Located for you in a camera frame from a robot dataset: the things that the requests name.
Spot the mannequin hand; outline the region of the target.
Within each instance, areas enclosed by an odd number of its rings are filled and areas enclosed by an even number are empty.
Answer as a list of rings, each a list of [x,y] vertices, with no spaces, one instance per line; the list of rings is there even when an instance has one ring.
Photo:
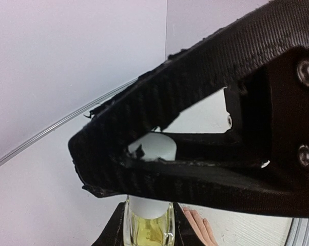
[[[183,207],[183,213],[193,228],[195,234],[206,246],[217,246],[213,230],[206,218],[202,218],[198,211]]]

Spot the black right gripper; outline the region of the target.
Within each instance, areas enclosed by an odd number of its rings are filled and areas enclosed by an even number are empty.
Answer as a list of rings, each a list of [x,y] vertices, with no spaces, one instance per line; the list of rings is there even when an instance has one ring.
[[[90,111],[89,166],[135,166],[127,146],[216,93],[210,86],[132,85]],[[309,48],[285,51],[224,87],[224,134],[170,133],[177,164],[234,168],[233,200],[309,200]]]

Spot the yellow nail polish bottle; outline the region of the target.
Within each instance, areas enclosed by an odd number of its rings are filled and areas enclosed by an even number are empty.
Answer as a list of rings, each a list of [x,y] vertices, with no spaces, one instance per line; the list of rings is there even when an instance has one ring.
[[[123,245],[174,245],[173,203],[128,195],[123,217]]]

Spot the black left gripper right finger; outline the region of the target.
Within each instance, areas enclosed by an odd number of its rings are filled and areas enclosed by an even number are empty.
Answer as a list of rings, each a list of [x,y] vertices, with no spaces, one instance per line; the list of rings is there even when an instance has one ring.
[[[173,203],[175,215],[175,246],[202,246],[202,241],[194,232],[192,226],[183,213],[181,206]]]

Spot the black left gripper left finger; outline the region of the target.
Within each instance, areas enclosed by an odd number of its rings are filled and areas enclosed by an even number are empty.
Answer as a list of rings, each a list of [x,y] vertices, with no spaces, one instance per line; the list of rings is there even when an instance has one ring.
[[[92,246],[122,246],[125,203],[120,202]]]

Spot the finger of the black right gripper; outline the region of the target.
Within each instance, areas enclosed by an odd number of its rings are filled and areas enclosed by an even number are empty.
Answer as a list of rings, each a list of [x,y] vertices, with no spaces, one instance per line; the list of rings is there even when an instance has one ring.
[[[170,55],[132,85],[210,86],[218,91],[295,47],[309,48],[309,1],[272,1],[189,49]],[[145,148],[139,147],[134,154],[127,153],[136,158],[135,166],[92,169],[90,117],[69,140],[68,149],[83,189],[95,197],[129,194],[242,213],[309,218],[309,200],[229,198],[227,180],[238,167],[179,165],[178,154],[174,161],[144,161]]]

